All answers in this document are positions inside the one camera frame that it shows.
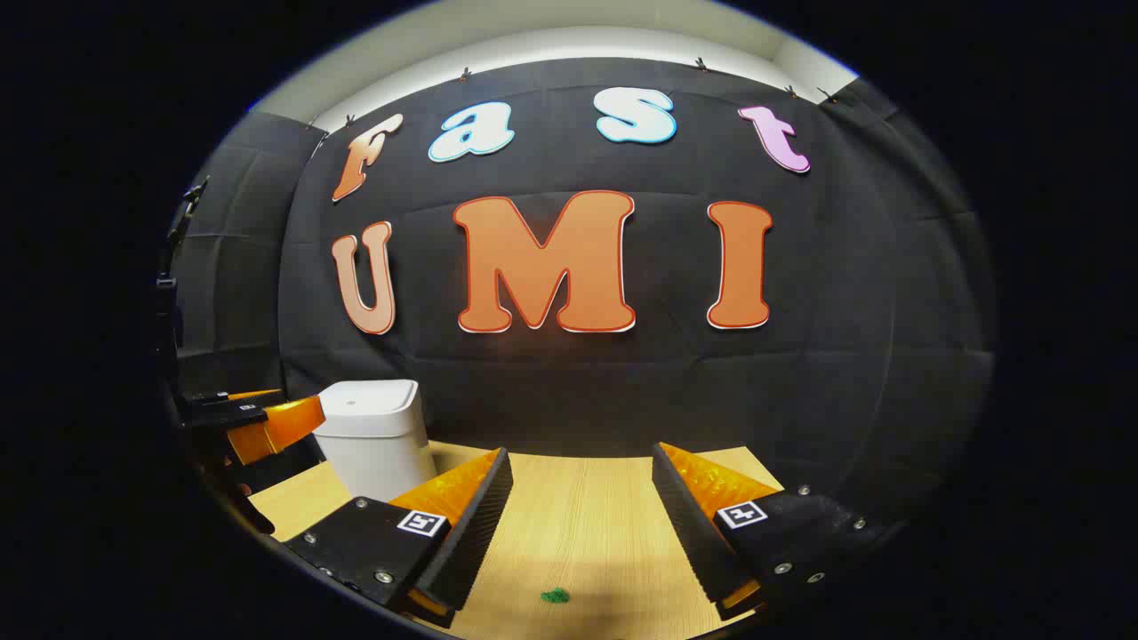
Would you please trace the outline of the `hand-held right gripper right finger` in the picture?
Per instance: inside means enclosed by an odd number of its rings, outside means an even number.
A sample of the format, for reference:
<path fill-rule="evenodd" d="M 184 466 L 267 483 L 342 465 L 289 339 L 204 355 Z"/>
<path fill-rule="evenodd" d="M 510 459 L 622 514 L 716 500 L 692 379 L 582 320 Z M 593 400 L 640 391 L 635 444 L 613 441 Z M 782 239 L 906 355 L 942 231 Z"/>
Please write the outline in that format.
<path fill-rule="evenodd" d="M 792 612 L 869 559 L 881 523 L 808 486 L 772 487 L 667 443 L 652 482 L 720 620 Z"/>

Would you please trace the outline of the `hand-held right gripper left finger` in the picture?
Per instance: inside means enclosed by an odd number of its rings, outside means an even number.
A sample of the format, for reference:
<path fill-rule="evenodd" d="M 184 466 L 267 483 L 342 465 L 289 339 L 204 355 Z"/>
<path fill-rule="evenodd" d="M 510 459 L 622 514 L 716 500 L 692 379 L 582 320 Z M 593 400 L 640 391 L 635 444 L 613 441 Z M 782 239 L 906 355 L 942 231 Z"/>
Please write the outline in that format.
<path fill-rule="evenodd" d="M 512 487 L 508 450 L 497 448 L 390 501 L 354 497 L 287 547 L 371 604 L 451 627 Z"/>

